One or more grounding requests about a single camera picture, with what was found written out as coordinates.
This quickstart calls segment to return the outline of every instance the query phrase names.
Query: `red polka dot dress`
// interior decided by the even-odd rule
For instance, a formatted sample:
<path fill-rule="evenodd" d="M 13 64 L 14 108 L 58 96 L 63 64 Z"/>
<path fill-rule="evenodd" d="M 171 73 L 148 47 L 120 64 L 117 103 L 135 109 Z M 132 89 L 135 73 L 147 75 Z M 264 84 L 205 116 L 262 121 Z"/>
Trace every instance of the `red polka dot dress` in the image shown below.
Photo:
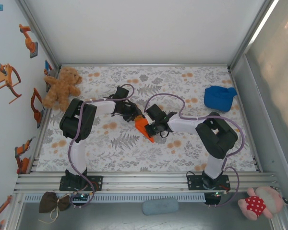
<path fill-rule="evenodd" d="M 264 201 L 259 196 L 251 196 L 245 199 L 246 209 L 253 211 L 259 217 L 265 209 Z"/>

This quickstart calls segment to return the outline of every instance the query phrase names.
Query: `light blue eraser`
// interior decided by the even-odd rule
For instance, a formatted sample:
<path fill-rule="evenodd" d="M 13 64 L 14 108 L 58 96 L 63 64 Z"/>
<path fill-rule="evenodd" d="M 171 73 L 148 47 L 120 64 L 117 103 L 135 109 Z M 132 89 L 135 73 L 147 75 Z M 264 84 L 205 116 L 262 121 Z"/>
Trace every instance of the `light blue eraser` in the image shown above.
<path fill-rule="evenodd" d="M 147 216 L 177 212 L 178 209 L 178 201 L 175 198 L 146 200 L 142 205 L 143 213 Z"/>

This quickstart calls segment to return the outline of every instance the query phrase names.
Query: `teddy bear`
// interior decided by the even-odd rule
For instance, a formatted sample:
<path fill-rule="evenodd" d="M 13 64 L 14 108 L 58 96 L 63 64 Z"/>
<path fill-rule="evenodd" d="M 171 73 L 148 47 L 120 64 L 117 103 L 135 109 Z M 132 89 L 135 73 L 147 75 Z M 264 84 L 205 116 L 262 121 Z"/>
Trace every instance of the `teddy bear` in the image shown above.
<path fill-rule="evenodd" d="M 248 188 L 247 194 L 250 197 L 239 200 L 238 205 L 250 220 L 257 220 L 262 213 L 271 219 L 273 214 L 280 212 L 288 204 L 288 201 L 274 187 L 259 187 L 256 191 Z"/>
<path fill-rule="evenodd" d="M 46 97 L 43 99 L 43 106 L 50 109 L 55 101 L 59 102 L 60 110 L 65 112 L 70 104 L 69 94 L 79 96 L 80 90 L 74 85 L 82 82 L 78 71 L 72 67 L 63 67 L 59 79 L 52 76 L 45 76 L 45 82 L 51 85 Z"/>

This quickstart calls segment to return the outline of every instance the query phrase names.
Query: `blue cloth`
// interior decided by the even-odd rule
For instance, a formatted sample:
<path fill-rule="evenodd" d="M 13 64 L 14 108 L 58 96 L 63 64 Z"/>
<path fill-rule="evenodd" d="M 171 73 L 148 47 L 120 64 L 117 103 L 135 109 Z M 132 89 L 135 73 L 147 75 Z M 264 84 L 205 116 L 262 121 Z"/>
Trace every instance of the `blue cloth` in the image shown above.
<path fill-rule="evenodd" d="M 228 112 L 236 95 L 235 88 L 227 89 L 220 86 L 211 86 L 205 89 L 204 104 L 208 108 Z"/>
<path fill-rule="evenodd" d="M 143 213 L 147 216 L 176 212 L 178 209 L 178 200 L 175 198 L 146 200 L 142 204 Z"/>

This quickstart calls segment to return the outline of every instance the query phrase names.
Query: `floral tablecloth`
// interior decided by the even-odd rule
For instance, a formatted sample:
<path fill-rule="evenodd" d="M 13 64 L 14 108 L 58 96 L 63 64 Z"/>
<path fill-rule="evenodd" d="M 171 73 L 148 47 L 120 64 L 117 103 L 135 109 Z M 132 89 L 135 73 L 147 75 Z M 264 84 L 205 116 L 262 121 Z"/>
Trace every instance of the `floral tablecloth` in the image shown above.
<path fill-rule="evenodd" d="M 79 98 L 82 100 L 109 96 L 116 91 L 117 86 L 130 83 L 135 87 L 135 94 L 130 100 L 142 111 L 150 96 L 169 92 L 186 101 L 183 111 L 185 115 L 208 115 L 212 110 L 204 105 L 205 88 L 212 85 L 233 87 L 226 66 L 75 68 L 83 76 L 83 82 L 78 85 L 81 90 Z M 151 101 L 151 105 L 154 103 L 166 113 L 178 112 L 182 106 L 181 101 L 169 96 L 158 96 Z M 219 113 L 243 127 L 236 98 L 229 112 Z M 68 143 L 59 128 L 62 116 L 63 112 L 56 104 L 43 140 L 37 171 L 62 172 L 69 164 Z M 236 150 L 240 144 L 239 136 L 230 152 Z M 91 135 L 86 139 L 85 155 L 88 170 L 95 172 L 202 171 L 208 158 L 208 153 L 197 135 L 170 133 L 167 138 L 156 136 L 153 144 L 136 130 L 134 122 L 126 123 L 119 115 L 95 117 Z M 248 140 L 239 154 L 229 158 L 227 165 L 234 166 L 239 171 L 255 171 Z"/>

